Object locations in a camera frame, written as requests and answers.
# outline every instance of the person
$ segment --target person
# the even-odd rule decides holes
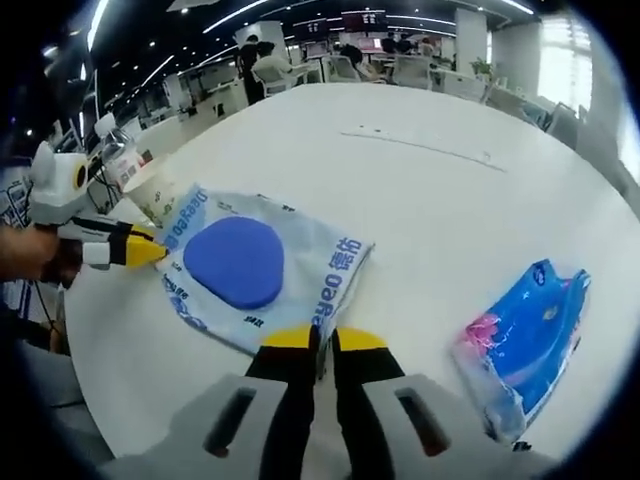
[[[56,278],[69,288],[82,265],[81,245],[58,238],[55,232],[0,225],[0,282],[39,282]],[[50,326],[20,318],[0,298],[0,340],[15,350],[38,396],[57,419],[59,435],[93,465],[113,459],[82,396],[68,352],[56,345],[65,336],[64,324]]]
[[[394,38],[393,32],[389,32],[387,38],[382,39],[382,50],[384,53],[388,53],[389,55],[393,55],[396,53],[397,43]]]
[[[364,63],[364,55],[362,50],[353,45],[344,45],[340,50],[340,55],[347,57],[351,61],[351,65],[355,68],[360,78],[366,81],[374,82],[380,80],[381,76],[368,64]]]
[[[242,46],[236,58],[236,65],[244,81],[244,89],[247,92],[249,105],[254,105],[264,99],[264,89],[251,72],[251,69],[258,61],[258,40],[257,35],[249,35],[247,43]]]
[[[273,50],[276,48],[275,44],[272,42],[260,42],[258,43],[258,61],[252,68],[252,71],[262,68],[275,68],[278,70],[283,76],[289,75],[293,72],[293,67],[291,64],[282,58],[280,55],[273,55]]]
[[[413,44],[409,41],[409,34],[403,33],[398,42],[398,53],[401,55],[411,55]]]
[[[425,57],[433,57],[434,52],[435,49],[431,45],[431,40],[429,40],[429,37],[424,37],[420,42],[420,53]]]

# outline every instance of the ceiling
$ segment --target ceiling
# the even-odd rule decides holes
[[[176,73],[198,65],[208,56],[235,45],[233,35],[245,23],[260,20],[279,20],[285,36],[293,34],[292,25],[322,17],[340,17],[342,11],[384,9],[387,15],[403,15],[455,21],[457,8],[484,9],[490,29],[507,23],[535,21],[536,15],[528,15],[506,0],[262,0],[212,31],[203,31],[227,15],[248,6],[256,0],[207,0],[209,5],[167,11],[174,0],[75,0],[75,15],[47,32],[42,48],[71,42],[85,42],[91,30],[96,9],[104,7],[104,14],[97,24],[91,50],[91,63],[98,70],[102,102],[122,94],[130,96],[169,57],[166,64],[145,86],[153,88],[162,81],[164,74]],[[518,0],[536,13],[558,8],[558,0]],[[198,3],[189,0],[190,4]],[[415,19],[393,19],[394,25],[434,29],[455,33],[455,27]],[[22,124],[37,120],[21,119]]]

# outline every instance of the window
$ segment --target window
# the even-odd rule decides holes
[[[591,106],[591,42],[573,16],[542,20],[538,95],[562,102],[576,112]]]
[[[633,107],[627,101],[621,112],[618,132],[620,160],[636,182],[640,183],[640,133]]]
[[[493,60],[493,35],[491,32],[487,32],[487,63],[491,65]]]

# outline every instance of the ceiling light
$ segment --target ceiling light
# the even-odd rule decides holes
[[[257,2],[253,2],[245,7],[242,7],[240,10],[236,10],[233,13],[230,13],[229,15],[227,15],[224,18],[221,18],[220,20],[218,20],[216,23],[214,23],[213,25],[211,25],[210,27],[207,27],[202,33],[209,33],[211,30],[213,30],[216,27],[219,27],[220,25],[222,25],[223,23],[225,23],[228,20],[231,20],[234,17],[237,17],[238,15],[240,15],[241,13],[246,12],[247,10],[251,10],[254,7],[257,7],[258,5],[262,5],[265,2],[268,2],[269,0],[258,0]]]
[[[438,30],[429,30],[427,28],[399,27],[397,25],[389,25],[389,28],[395,28],[396,30],[415,30],[417,32],[437,33],[438,35],[446,35],[448,37],[455,37],[456,36],[455,33],[440,32]]]
[[[528,13],[529,15],[533,15],[533,10],[525,7],[524,5],[520,5],[519,3],[514,2],[513,0],[502,0],[507,5],[511,5],[512,7],[517,8],[518,10],[523,11],[524,13]]]
[[[351,10],[349,12],[341,12],[343,15],[350,15],[352,13],[386,13],[386,10]]]
[[[104,11],[107,9],[108,3],[109,0],[100,0],[98,6],[96,7],[95,13],[93,14],[93,19],[91,20],[91,29],[89,30],[89,35],[87,35],[87,46],[89,47],[89,51],[91,51],[91,49],[93,48],[93,42],[96,40],[98,27],[100,26],[100,21],[102,20]]]
[[[167,58],[164,62],[162,62],[162,64],[156,68],[153,73],[151,75],[149,75],[149,78],[147,78],[144,82],[142,82],[142,87],[144,87],[147,83],[149,83],[149,80],[151,80],[156,73],[158,73],[160,70],[162,70],[165,65],[167,65],[167,63],[169,63],[171,60],[173,60],[173,57],[175,57],[175,55],[171,55],[169,58]]]
[[[45,48],[42,52],[42,54],[45,57],[48,57],[50,55],[53,55],[54,53],[56,53],[58,51],[58,47],[56,47],[55,45],[49,47],[49,48]]]
[[[455,27],[454,22],[448,22],[447,20],[438,20],[437,18],[423,18],[423,17],[410,17],[407,15],[387,15],[387,18],[401,18],[403,20],[422,20],[423,22],[442,23],[444,25],[452,25]]]
[[[206,60],[204,60],[204,61],[200,62],[200,64],[198,65],[198,67],[197,67],[197,68],[202,67],[203,65],[205,65],[205,64],[207,64],[207,63],[209,63],[209,62],[211,62],[212,60],[215,60],[216,58],[222,57],[225,53],[230,52],[230,51],[231,51],[231,50],[233,50],[234,48],[238,48],[238,46],[237,46],[237,45],[234,45],[233,47],[229,47],[229,48],[227,48],[226,50],[223,50],[223,51],[221,51],[221,52],[216,53],[216,54],[215,54],[214,56],[212,56],[211,58],[207,58]]]

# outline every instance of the desk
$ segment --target desk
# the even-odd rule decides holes
[[[360,125],[475,145],[507,171],[340,134]],[[165,168],[178,184],[261,192],[374,240],[343,324],[381,335],[407,374],[465,398],[449,357],[458,332],[532,262],[585,268],[582,343],[524,436],[541,453],[568,454],[626,372],[640,330],[640,224],[587,162],[502,112],[411,88],[303,85],[210,128]],[[160,441],[175,412],[250,363],[184,324],[152,268],[85,269],[66,305],[80,385],[117,456]]]

